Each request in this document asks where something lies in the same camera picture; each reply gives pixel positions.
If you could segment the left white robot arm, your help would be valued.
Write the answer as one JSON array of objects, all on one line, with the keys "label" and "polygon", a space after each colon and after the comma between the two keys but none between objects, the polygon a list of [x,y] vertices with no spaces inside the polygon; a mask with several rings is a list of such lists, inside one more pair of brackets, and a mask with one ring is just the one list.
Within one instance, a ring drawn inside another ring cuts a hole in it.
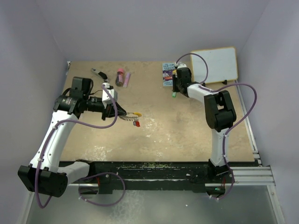
[{"label": "left white robot arm", "polygon": [[20,166],[18,176],[25,187],[36,195],[60,197],[66,187],[82,179],[91,183],[96,178],[94,162],[77,160],[73,164],[60,167],[60,158],[75,126],[87,123],[79,121],[85,111],[100,112],[102,119],[126,115],[117,103],[117,92],[109,83],[102,84],[102,96],[93,97],[93,80],[74,77],[70,88],[65,90],[54,103],[50,126],[34,158],[27,166]]}]

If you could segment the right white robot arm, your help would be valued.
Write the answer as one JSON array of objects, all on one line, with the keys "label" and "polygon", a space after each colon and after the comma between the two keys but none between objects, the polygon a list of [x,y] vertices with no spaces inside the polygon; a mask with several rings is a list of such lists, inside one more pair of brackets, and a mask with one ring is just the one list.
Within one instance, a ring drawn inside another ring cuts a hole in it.
[{"label": "right white robot arm", "polygon": [[193,82],[189,68],[177,68],[172,75],[173,92],[201,102],[205,110],[206,123],[212,131],[212,153],[208,160],[207,176],[219,182],[229,172],[229,129],[236,121],[235,108],[228,91],[214,91]]}]

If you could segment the keyring yellow clip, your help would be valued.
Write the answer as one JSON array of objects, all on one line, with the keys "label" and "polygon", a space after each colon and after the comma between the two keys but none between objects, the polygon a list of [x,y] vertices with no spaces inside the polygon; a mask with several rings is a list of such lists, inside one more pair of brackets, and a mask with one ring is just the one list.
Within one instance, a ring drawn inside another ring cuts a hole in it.
[{"label": "keyring yellow clip", "polygon": [[140,117],[142,114],[138,112],[128,112],[126,115],[119,116],[124,121],[138,121]]}]

